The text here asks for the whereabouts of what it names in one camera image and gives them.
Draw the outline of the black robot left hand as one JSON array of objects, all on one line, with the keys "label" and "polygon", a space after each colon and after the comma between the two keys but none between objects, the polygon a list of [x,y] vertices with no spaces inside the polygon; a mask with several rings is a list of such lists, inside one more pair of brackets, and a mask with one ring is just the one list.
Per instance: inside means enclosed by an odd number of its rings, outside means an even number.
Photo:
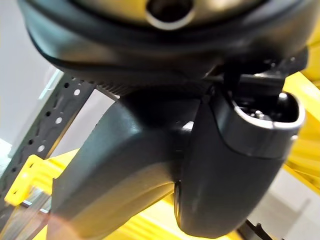
[{"label": "black robot left hand", "polygon": [[49,240],[101,240],[174,193],[178,227],[215,239],[268,191],[306,112],[317,0],[20,0],[37,51],[118,100],[53,182]]}]

